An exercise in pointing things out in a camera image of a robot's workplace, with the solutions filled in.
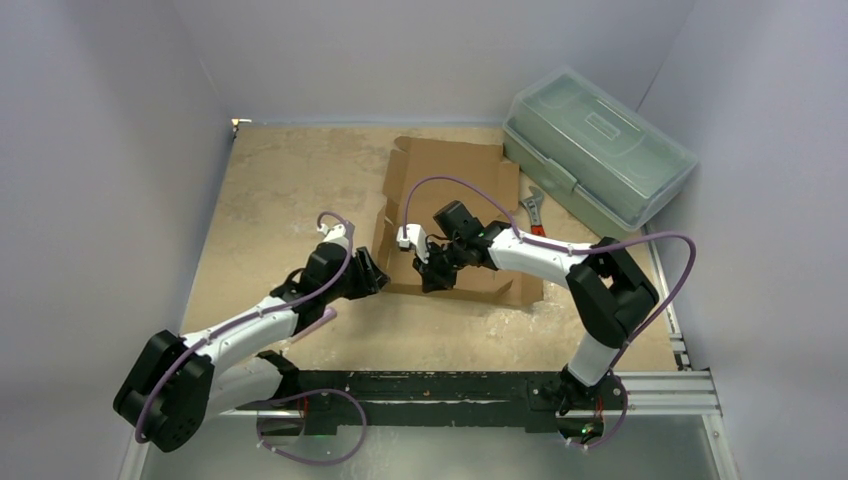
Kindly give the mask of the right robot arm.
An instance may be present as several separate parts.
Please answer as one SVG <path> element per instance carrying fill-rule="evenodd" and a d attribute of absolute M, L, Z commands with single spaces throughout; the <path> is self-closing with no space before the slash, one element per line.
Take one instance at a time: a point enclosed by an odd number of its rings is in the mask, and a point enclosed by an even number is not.
<path fill-rule="evenodd" d="M 494 220 L 483 224 L 460 201 L 435 215 L 441 237 L 432 241 L 418 224 L 404 224 L 396 242 L 414 254 L 425 293 L 454 288 L 466 267 L 527 274 L 566 288 L 584 328 L 584 335 L 552 388 L 540 396 L 559 414 L 592 408 L 619 354 L 631 335 L 659 302 L 651 281 L 616 240 L 596 245 L 552 241 Z"/>

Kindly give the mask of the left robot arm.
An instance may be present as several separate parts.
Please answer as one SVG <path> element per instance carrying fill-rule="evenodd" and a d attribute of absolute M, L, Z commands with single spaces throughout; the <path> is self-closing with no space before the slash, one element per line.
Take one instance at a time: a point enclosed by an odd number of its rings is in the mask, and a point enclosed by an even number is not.
<path fill-rule="evenodd" d="M 256 305 L 188 334 L 151 336 L 113 399 L 136 442 L 172 452 L 211 417 L 252 402 L 284 409 L 297 399 L 294 366 L 268 345 L 331 319 L 332 302 L 380 293 L 390 282 L 365 247 L 323 241 Z"/>

